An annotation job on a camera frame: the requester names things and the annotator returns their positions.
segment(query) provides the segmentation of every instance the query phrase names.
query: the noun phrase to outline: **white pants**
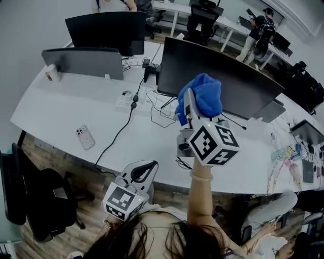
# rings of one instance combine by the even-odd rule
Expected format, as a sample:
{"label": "white pants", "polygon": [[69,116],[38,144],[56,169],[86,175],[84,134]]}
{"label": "white pants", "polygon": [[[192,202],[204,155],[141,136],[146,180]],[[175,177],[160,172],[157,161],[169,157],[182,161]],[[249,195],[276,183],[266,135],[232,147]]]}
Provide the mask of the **white pants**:
{"label": "white pants", "polygon": [[282,193],[279,199],[252,209],[244,220],[241,231],[251,225],[254,236],[265,223],[287,213],[296,203],[297,195],[293,191]]}
{"label": "white pants", "polygon": [[254,60],[254,44],[255,44],[256,40],[253,39],[252,37],[248,36],[247,40],[245,41],[245,45],[241,51],[241,54],[239,56],[236,57],[237,60],[246,63],[246,64],[250,64],[253,60]]}

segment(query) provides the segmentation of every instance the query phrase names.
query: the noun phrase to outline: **black t-shirt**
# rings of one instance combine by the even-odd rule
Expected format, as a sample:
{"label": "black t-shirt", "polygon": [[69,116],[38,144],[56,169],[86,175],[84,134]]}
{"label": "black t-shirt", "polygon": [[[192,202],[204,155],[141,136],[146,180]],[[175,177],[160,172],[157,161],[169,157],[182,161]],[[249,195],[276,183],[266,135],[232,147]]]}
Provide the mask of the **black t-shirt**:
{"label": "black t-shirt", "polygon": [[257,24],[256,27],[253,28],[253,30],[250,32],[250,36],[253,38],[253,39],[256,39],[256,40],[259,40],[260,39],[260,36],[259,36],[259,30],[260,30],[260,27],[263,25],[263,24],[269,24],[269,25],[274,25],[274,22],[271,18],[269,17],[265,17],[263,15],[260,15],[258,16],[256,19],[255,19],[255,23]]}

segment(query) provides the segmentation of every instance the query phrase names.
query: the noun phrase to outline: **blue cloth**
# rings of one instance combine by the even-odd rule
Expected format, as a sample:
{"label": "blue cloth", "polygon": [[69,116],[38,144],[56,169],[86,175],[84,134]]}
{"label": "blue cloth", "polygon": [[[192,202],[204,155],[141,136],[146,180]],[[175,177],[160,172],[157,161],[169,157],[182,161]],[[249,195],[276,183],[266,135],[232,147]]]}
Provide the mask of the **blue cloth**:
{"label": "blue cloth", "polygon": [[195,94],[197,107],[206,117],[215,117],[222,113],[223,106],[221,103],[221,85],[219,80],[213,79],[207,74],[199,74],[194,80],[190,81],[179,94],[179,106],[176,114],[179,114],[181,126],[187,124],[184,114],[183,95],[188,88],[191,88]]}

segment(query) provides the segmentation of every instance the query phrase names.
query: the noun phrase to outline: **phone case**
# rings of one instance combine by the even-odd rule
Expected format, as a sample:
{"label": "phone case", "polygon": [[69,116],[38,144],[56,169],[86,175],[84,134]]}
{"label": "phone case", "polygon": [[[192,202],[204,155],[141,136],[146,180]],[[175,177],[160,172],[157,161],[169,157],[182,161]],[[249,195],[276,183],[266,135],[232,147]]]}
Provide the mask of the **phone case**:
{"label": "phone case", "polygon": [[83,125],[75,131],[77,137],[79,138],[81,145],[85,150],[92,148],[96,142],[92,138],[87,126]]}

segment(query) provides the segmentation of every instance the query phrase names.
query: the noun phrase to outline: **white desk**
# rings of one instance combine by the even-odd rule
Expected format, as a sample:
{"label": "white desk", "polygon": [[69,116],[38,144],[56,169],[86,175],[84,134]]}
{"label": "white desk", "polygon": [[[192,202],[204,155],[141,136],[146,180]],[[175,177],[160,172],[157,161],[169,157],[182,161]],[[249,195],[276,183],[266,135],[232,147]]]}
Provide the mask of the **white desk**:
{"label": "white desk", "polygon": [[[179,4],[175,4],[175,3],[171,3],[168,2],[167,4],[164,4],[163,1],[153,1],[153,8],[158,9],[158,10],[166,10],[166,11],[171,11],[174,12],[174,17],[173,17],[173,23],[172,23],[172,29],[171,29],[171,33],[170,33],[170,37],[173,37],[173,33],[174,30],[176,28],[176,24],[177,24],[177,20],[178,20],[178,15],[179,13],[184,13],[184,14],[191,14],[191,8],[190,6],[185,6],[185,5],[179,5]],[[224,51],[225,47],[227,46],[232,34],[234,32],[238,32],[240,34],[243,34],[245,36],[248,36],[250,34],[250,30],[246,29],[245,27],[232,22],[230,20],[228,20],[226,17],[224,16],[220,16],[218,17],[218,19],[216,20],[216,24],[219,24],[221,26],[224,26],[224,30],[218,40],[218,43],[221,43],[222,38],[224,37],[225,31],[228,28],[229,29],[229,33],[225,39],[225,42],[223,43],[223,46],[221,48],[221,52]],[[278,49],[276,49],[273,45],[269,45],[269,49],[268,49],[271,54],[270,56],[263,62],[263,64],[260,67],[260,70],[262,70],[266,64],[268,64],[268,62],[271,60],[271,58],[273,57],[273,55],[278,56],[280,59],[282,59],[283,61],[287,62],[290,65],[294,65],[296,62],[294,62],[292,60],[292,58],[288,57],[287,55],[285,55],[284,53],[282,53],[281,51],[279,51]]]}
{"label": "white desk", "polygon": [[[141,62],[144,56],[152,59],[159,44],[146,42],[145,53],[138,57]],[[154,62],[159,63],[163,48],[160,48]],[[137,90],[144,76],[141,67],[131,68],[125,72],[123,81],[106,82],[104,78],[64,74],[60,83],[49,82],[44,76],[45,68],[37,75],[29,86],[11,122],[32,134],[38,139],[49,143],[71,155],[95,163],[101,152],[111,143],[119,129],[128,120],[129,114],[116,111],[115,103],[124,90]],[[143,87],[155,88],[155,78],[152,76]],[[169,98],[162,97],[160,104]],[[287,121],[299,122],[306,118],[317,129],[318,122],[300,106],[285,95],[278,97],[288,110],[272,124],[258,122],[255,119],[244,121],[229,115],[238,123],[248,127],[247,131],[230,122],[235,131],[241,151],[224,167],[212,169],[214,179],[212,190],[228,193],[266,193],[268,175],[271,171],[270,154],[276,148],[295,142],[285,130]],[[159,163],[155,181],[180,187],[190,187],[191,178],[187,170],[181,169],[175,162],[176,137],[180,124],[177,122],[168,128],[161,128],[151,122],[149,116],[133,113],[130,124],[119,135],[115,144],[103,155],[99,165],[115,171],[122,171],[129,163],[154,159]],[[166,123],[158,114],[154,120]],[[75,130],[81,125],[87,125],[96,145],[86,151],[82,148]],[[270,135],[275,132],[280,142],[274,147]],[[301,161],[296,163],[301,172]],[[313,184],[303,184],[303,190],[318,189],[324,186],[324,180],[314,178]],[[280,193],[287,189],[298,191],[293,178],[286,166],[283,167],[277,180],[274,192]]]}

